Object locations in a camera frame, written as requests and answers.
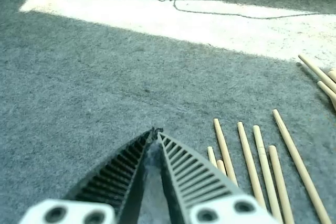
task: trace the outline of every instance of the bamboo skewer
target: bamboo skewer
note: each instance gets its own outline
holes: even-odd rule
[[[332,105],[336,110],[336,93],[334,93],[326,84],[322,81],[318,81],[317,85],[329,96],[331,99]]]
[[[271,158],[271,163],[273,167],[274,177],[278,188],[279,198],[281,202],[283,218],[286,224],[294,224],[294,217],[292,209],[290,208],[290,202],[288,198],[288,193],[286,190],[285,180],[283,179],[283,174],[281,171],[280,160],[278,157],[277,149],[274,145],[269,147],[269,156]]]
[[[336,93],[336,83],[333,82],[321,69],[319,69],[310,59],[306,56],[299,55],[299,58],[315,73],[321,80]]]
[[[336,82],[336,69],[328,72],[329,77]]]
[[[296,149],[294,142],[289,135],[289,132],[281,119],[281,116],[277,110],[273,110],[273,115],[275,117],[275,120],[277,122],[277,125],[279,127],[280,133],[282,135],[282,138],[284,139],[284,142],[288,148],[288,151],[295,163],[295,166],[300,174],[300,177],[306,187],[306,190],[308,192],[308,195],[315,207],[315,210],[320,218],[320,221],[322,224],[331,224],[331,220],[327,214],[327,211],[322,203],[322,200],[314,186],[313,181],[311,180],[309,173],[302,161],[302,158],[300,157],[300,154],[298,150]]]
[[[222,160],[217,160],[217,167],[222,173],[224,173],[224,175],[226,175],[225,166]]]
[[[280,223],[283,223],[277,193],[275,191],[271,170],[268,165],[264,142],[262,141],[263,138],[261,136],[261,131],[258,125],[253,126],[253,133],[258,149],[261,170],[263,171],[266,191],[269,199],[269,204],[271,206],[272,214]]]
[[[215,153],[214,153],[214,149],[211,146],[208,146],[207,148],[208,150],[208,156],[209,156],[209,161],[216,167],[217,167],[217,163],[216,163],[216,158],[215,158]]]
[[[219,124],[219,120],[217,118],[214,119],[214,125],[215,125],[215,131],[219,143],[219,148],[220,152],[222,153],[225,169],[227,176],[231,179],[231,181],[238,186],[238,182],[236,179],[236,174],[235,171],[233,170],[233,165],[231,162],[230,154],[227,149],[227,145],[224,139],[223,131],[222,128],[220,127],[221,125]]]
[[[261,190],[256,166],[255,166],[254,161],[253,161],[251,149],[250,149],[250,146],[248,144],[246,133],[245,133],[244,126],[243,126],[242,122],[238,122],[238,131],[239,131],[240,141],[241,141],[242,147],[243,147],[243,152],[244,152],[246,165],[247,165],[248,173],[249,173],[249,176],[250,176],[254,196],[255,196],[256,200],[259,202],[259,204],[264,209],[266,209],[266,204],[265,204],[265,200],[264,200],[264,196],[263,196],[263,191]]]

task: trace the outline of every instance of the floor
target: floor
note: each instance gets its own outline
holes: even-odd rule
[[[0,6],[0,223],[17,223],[32,204],[62,197],[152,126],[204,156],[212,145],[220,157],[213,118],[222,123],[241,189],[252,193],[238,121],[263,187],[255,124],[265,145],[278,148],[295,221],[319,223],[274,108],[336,221],[336,113],[297,57],[304,53],[323,70],[336,67],[336,0],[0,0]],[[154,215],[141,221],[166,223]]]

